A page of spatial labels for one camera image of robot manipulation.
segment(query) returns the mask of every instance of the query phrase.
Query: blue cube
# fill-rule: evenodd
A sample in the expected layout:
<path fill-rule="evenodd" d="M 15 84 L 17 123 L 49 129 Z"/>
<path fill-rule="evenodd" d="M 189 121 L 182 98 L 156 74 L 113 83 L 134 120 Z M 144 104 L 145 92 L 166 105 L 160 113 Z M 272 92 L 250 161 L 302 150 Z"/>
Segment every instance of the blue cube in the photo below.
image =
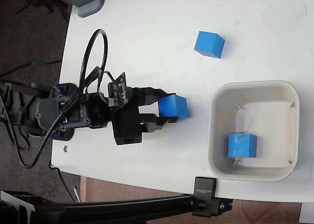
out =
<path fill-rule="evenodd" d="M 220 58 L 224 44 L 225 40 L 218 34 L 200 31 L 194 50 L 204 56 Z"/>
<path fill-rule="evenodd" d="M 229 135 L 229 158 L 256 158 L 257 136 L 251 134 Z"/>
<path fill-rule="evenodd" d="M 158 100 L 160 117 L 175 117 L 179 120 L 188 118 L 186 99 L 178 95 L 170 95 Z"/>

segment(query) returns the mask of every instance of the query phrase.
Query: white plastic container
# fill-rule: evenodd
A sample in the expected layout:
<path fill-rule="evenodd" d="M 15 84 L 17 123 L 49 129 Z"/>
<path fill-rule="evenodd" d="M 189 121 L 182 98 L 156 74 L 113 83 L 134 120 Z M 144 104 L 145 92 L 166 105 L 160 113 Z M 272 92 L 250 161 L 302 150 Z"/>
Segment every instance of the white plastic container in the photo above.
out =
<path fill-rule="evenodd" d="M 208 160 L 221 179 L 280 181 L 295 168 L 300 100 L 284 81 L 232 83 L 215 93 L 210 107 Z M 228 158 L 229 134 L 258 136 L 256 158 Z"/>

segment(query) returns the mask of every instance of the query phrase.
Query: cable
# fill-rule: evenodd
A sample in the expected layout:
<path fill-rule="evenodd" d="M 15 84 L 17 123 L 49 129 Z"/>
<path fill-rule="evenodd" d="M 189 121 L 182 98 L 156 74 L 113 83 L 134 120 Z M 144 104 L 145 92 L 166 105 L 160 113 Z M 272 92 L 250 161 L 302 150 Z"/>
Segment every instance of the cable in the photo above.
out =
<path fill-rule="evenodd" d="M 72 202 L 75 202 L 74 199 L 73 199 L 73 197 L 72 197 L 72 195 L 71 195 L 71 193 L 70 193 L 70 191 L 69 191 L 69 189 L 68 189 L 68 187 L 67 187 L 67 185 L 65 184 L 65 181 L 64 181 L 64 179 L 63 179 L 63 177 L 62 177 L 62 173 L 61 173 L 60 169 L 57 168 L 57 167 L 52 167 L 52 164 L 51 164 L 51 157 L 50 157 L 50 162 L 49 162 L 49 168 L 50 168 L 51 170 L 57 170 L 58 175 L 59 175 L 59 177 L 60 177 L 60 180 L 61 180 L 61 182 L 62 182 L 62 185 L 63 185 L 63 187 L 64 187 L 66 193 L 67 193 L 68 196 L 70 197 L 71 201 L 72 201 Z"/>
<path fill-rule="evenodd" d="M 102 30 L 102 29 L 96 30 L 93 33 L 92 37 L 90 38 L 90 40 L 88 42 L 88 45 L 87 45 L 87 48 L 86 48 L 86 51 L 85 51 L 85 54 L 84 54 L 84 58 L 83 58 L 81 73 L 80 73 L 80 79 L 79 79 L 80 87 L 78 89 L 78 97 L 79 97 L 79 99 L 81 99 L 81 97 L 83 95 L 83 89 L 84 89 L 84 87 L 83 87 L 83 79 L 85 77 L 85 72 L 86 72 L 86 68 L 87 68 L 89 55 L 90 55 L 90 52 L 91 52 L 92 47 L 94 45 L 94 42 L 96 40 L 96 37 L 99 34 L 101 34 L 103 36 L 103 39 L 104 39 L 104 56 L 103 56 L 103 62 L 102 62 L 102 66 L 101 66 L 101 71 L 100 71 L 99 76 L 98 76 L 97 93 L 99 94 L 101 99 L 108 104 L 108 99 L 106 99 L 104 97 L 104 95 L 100 92 L 100 85 L 101 85 L 101 82 L 102 82 L 102 79 L 103 79 L 103 75 L 104 75 L 104 71 L 105 71 L 105 65 L 106 65 L 106 62 L 107 62 L 107 55 L 108 55 L 108 39 L 107 39 L 107 35 L 106 35 L 105 31 Z"/>
<path fill-rule="evenodd" d="M 9 138 L 10 138 L 10 141 L 11 141 L 12 144 L 14 145 L 14 140 L 13 140 L 13 137 L 12 137 L 12 135 L 11 135 L 10 127 L 9 127 L 9 125 L 8 125 L 8 122 L 7 122 L 6 120 L 4 120 L 3 118 L 0 118 L 0 121 L 4 123 L 4 125 L 5 125 L 5 127 L 6 127 L 6 130 L 7 130 L 7 132 L 8 132 L 8 136 L 9 136 Z M 30 149 L 30 142 L 29 142 L 27 136 L 23 134 L 23 132 L 22 132 L 20 126 L 19 126 L 19 132 L 20 132 L 22 138 L 25 140 L 25 142 L 26 142 L 26 144 L 27 144 L 27 148 L 23 148 L 23 147 L 20 146 L 20 150 L 22 150 L 23 152 L 28 152 L 29 149 Z"/>
<path fill-rule="evenodd" d="M 58 124 L 58 123 L 60 122 L 60 120 L 62 119 L 63 113 L 61 113 L 61 114 L 56 118 L 56 120 L 55 120 L 54 123 L 52 124 L 51 128 L 48 130 L 48 132 L 47 132 L 47 134 L 46 134 L 46 136 L 45 136 L 45 138 L 44 138 L 44 140 L 43 140 L 43 142 L 42 142 L 42 144 L 41 144 L 41 146 L 40 146 L 40 148 L 39 148 L 39 150 L 38 150 L 38 153 L 37 153 L 35 159 L 33 160 L 33 162 L 32 162 L 31 164 L 27 165 L 27 164 L 23 161 L 23 158 L 22 158 L 22 156 L 21 156 L 21 150 L 20 150 L 20 146 L 19 146 L 19 143 L 18 143 L 18 140 L 17 140 L 17 137 L 16 137 L 16 133 L 15 133 L 15 130 L 14 130 L 14 128 L 13 128 L 13 124 L 12 124 L 12 122 L 11 122 L 11 119 L 10 119 L 10 117 L 9 117 L 9 114 L 8 114 L 8 111 L 7 111 L 7 108 L 6 108 L 6 105 L 5 105 L 5 103 L 4 103 L 4 100 L 3 100 L 3 97 L 2 97 L 1 94 L 0 94 L 0 101 L 1 101 L 1 103 L 2 103 L 2 107 L 3 107 L 4 113 L 5 113 L 6 117 L 7 117 L 8 126 L 9 126 L 9 128 L 10 128 L 11 135 L 13 136 L 13 141 L 14 141 L 14 144 L 15 144 L 15 146 L 16 146 L 16 150 L 17 150 L 17 152 L 18 152 L 18 156 L 19 156 L 20 163 L 21 163 L 21 165 L 22 165 L 23 167 L 25 167 L 25 168 L 27 168 L 27 169 L 32 168 L 32 167 L 34 167 L 34 166 L 36 165 L 36 163 L 37 163 L 37 161 L 38 161 L 38 159 L 39 159 L 41 153 L 43 152 L 43 149 L 44 149 L 44 147 L 45 147 L 45 145 L 46 145 L 46 143 L 47 143 L 49 137 L 50 137 L 50 136 L 52 135 L 52 133 L 53 133 L 53 130 L 55 129 L 55 127 L 57 126 L 57 124 Z"/>
<path fill-rule="evenodd" d="M 0 78 L 3 78 L 11 73 L 14 73 L 22 68 L 26 68 L 26 67 L 30 67 L 30 66 L 36 66 L 36 65 L 51 65 L 51 64 L 55 64 L 55 63 L 61 63 L 62 60 L 56 60 L 56 61 L 52 61 L 52 62 L 42 62 L 42 63 L 25 63 L 21 66 L 18 66 L 16 68 L 13 68 L 5 73 L 0 74 Z"/>

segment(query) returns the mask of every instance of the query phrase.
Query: white table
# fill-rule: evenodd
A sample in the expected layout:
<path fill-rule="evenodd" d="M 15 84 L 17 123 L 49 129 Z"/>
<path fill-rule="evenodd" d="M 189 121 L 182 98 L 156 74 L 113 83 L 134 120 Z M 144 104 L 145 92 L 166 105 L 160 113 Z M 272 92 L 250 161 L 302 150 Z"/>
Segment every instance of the white table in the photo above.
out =
<path fill-rule="evenodd" d="M 129 86 L 162 88 L 187 98 L 191 118 L 144 134 L 142 143 L 123 146 L 115 144 L 111 124 L 77 129 L 70 141 L 53 142 L 54 166 L 106 181 L 192 194 L 196 176 L 214 177 L 207 160 L 214 92 L 231 82 L 285 80 L 301 100 L 297 167 L 280 182 L 218 180 L 216 196 L 314 202 L 314 0 L 105 0 L 92 16 L 82 19 L 76 13 L 73 8 L 61 83 L 79 83 L 88 40 L 102 28 L 109 42 L 106 69 L 114 77 L 125 71 Z M 226 40 L 221 59 L 193 50 L 200 30 Z M 102 52 L 99 38 L 88 71 L 100 65 Z M 102 90 L 107 92 L 106 80 Z M 141 109 L 157 111 L 156 105 Z"/>

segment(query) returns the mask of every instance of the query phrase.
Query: dark floor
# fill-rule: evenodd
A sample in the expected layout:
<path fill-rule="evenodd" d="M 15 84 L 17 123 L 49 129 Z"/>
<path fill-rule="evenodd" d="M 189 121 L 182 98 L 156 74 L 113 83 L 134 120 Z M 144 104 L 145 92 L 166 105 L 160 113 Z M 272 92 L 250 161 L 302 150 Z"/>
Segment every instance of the dark floor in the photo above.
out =
<path fill-rule="evenodd" d="M 25 0 L 0 0 L 0 74 L 27 62 L 62 59 L 68 24 L 59 10 L 48 14 L 45 7 L 30 7 L 15 15 L 24 5 Z M 60 67 L 60 64 L 29 67 L 5 79 L 52 86 L 59 81 Z M 23 153 L 26 162 L 33 160 L 41 142 L 30 141 L 31 150 Z M 0 124 L 0 190 L 27 191 L 52 201 L 70 201 L 57 172 L 48 167 L 51 146 L 50 141 L 34 168 L 25 169 L 5 127 Z M 64 174 L 64 178 L 71 191 L 74 185 L 79 188 L 78 176 Z"/>

